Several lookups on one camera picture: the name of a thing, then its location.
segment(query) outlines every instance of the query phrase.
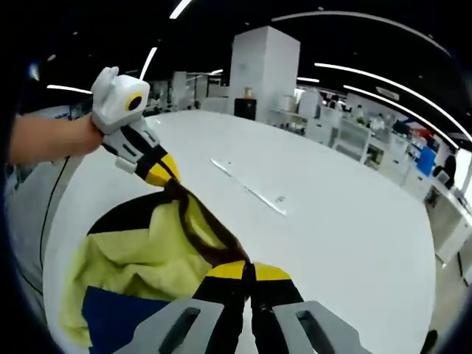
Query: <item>white tabletop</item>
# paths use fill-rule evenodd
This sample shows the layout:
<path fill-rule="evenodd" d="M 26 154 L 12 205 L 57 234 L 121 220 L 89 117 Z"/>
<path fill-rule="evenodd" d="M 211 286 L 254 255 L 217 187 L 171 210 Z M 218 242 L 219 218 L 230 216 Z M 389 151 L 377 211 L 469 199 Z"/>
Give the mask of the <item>white tabletop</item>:
<path fill-rule="evenodd" d="M 253 260 L 279 266 L 305 300 L 358 330 L 375 354 L 416 354 L 434 303 L 434 248 L 425 207 L 375 171 L 327 147 L 267 125 L 204 111 L 150 118 L 183 184 L 236 235 Z M 268 200 L 274 211 L 210 159 Z M 60 329 L 70 257 L 110 208 L 156 191 L 118 170 L 102 148 L 72 176 L 52 224 L 44 304 L 53 338 L 87 353 Z M 245 312 L 238 353 L 256 353 Z"/>

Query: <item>hand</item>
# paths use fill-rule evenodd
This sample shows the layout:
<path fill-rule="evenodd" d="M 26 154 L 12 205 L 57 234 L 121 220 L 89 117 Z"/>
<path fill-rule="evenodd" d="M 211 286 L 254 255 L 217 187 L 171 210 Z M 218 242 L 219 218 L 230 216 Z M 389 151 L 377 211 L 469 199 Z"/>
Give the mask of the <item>hand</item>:
<path fill-rule="evenodd" d="M 86 155 L 102 144 L 103 134 L 87 114 L 69 123 L 67 139 L 72 144 L 72 155 Z"/>

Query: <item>yellow cloth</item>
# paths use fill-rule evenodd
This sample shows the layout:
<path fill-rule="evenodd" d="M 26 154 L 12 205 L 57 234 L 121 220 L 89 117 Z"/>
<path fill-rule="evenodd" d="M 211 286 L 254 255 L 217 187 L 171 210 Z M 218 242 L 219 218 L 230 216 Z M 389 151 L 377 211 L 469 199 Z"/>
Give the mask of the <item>yellow cloth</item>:
<path fill-rule="evenodd" d="M 212 232 L 193 197 L 186 222 L 204 242 L 223 244 Z M 91 346 L 81 310 L 88 286 L 146 299 L 191 297 L 212 266 L 187 240 L 178 201 L 156 207 L 149 229 L 89 235 L 66 275 L 60 321 L 72 340 Z"/>

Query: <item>person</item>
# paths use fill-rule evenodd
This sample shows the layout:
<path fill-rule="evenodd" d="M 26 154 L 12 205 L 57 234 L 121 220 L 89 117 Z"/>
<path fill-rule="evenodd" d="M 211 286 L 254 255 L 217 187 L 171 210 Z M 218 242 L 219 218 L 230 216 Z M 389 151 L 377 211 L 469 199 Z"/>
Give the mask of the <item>person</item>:
<path fill-rule="evenodd" d="M 454 154 L 451 154 L 448 156 L 448 158 L 445 160 L 444 167 L 443 166 L 438 166 L 434 169 L 433 171 L 433 176 L 437 177 L 441 171 L 444 171 L 445 173 L 448 174 L 449 180 L 444 183 L 445 187 L 449 189 L 454 186 L 454 176 L 456 175 L 456 156 Z"/>
<path fill-rule="evenodd" d="M 332 109 L 337 109 L 338 101 L 339 101 L 339 96 L 337 94 L 333 95 L 333 97 L 331 97 L 331 101 L 328 103 L 328 107 Z"/>
<path fill-rule="evenodd" d="M 95 151 L 102 140 L 91 114 L 74 121 L 26 115 L 13 123 L 8 162 L 37 164 L 82 156 Z"/>
<path fill-rule="evenodd" d="M 365 115 L 364 115 L 364 111 L 362 110 L 362 105 L 358 105 L 357 108 L 354 108 L 352 110 L 352 118 L 356 121 L 356 122 L 365 122 Z"/>
<path fill-rule="evenodd" d="M 421 349 L 420 354 L 430 353 L 431 349 L 433 349 L 434 346 L 436 345 L 437 339 L 438 339 L 437 330 L 430 330 L 428 332 L 428 335 L 426 336 L 425 344 L 423 344 L 423 348 Z"/>

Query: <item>blue cloth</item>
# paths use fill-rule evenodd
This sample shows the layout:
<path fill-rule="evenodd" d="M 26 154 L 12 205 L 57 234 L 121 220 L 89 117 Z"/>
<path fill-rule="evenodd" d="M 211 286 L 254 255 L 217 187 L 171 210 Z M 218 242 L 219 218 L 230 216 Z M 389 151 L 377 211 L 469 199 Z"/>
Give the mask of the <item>blue cloth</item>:
<path fill-rule="evenodd" d="M 109 354 L 133 340 L 136 327 L 169 302 L 140 299 L 89 286 L 82 305 L 91 354 Z"/>
<path fill-rule="evenodd" d="M 421 150 L 420 158 L 416 163 L 418 170 L 420 170 L 425 176 L 431 175 L 433 170 L 434 160 L 436 159 L 436 153 L 429 147 L 425 146 Z"/>

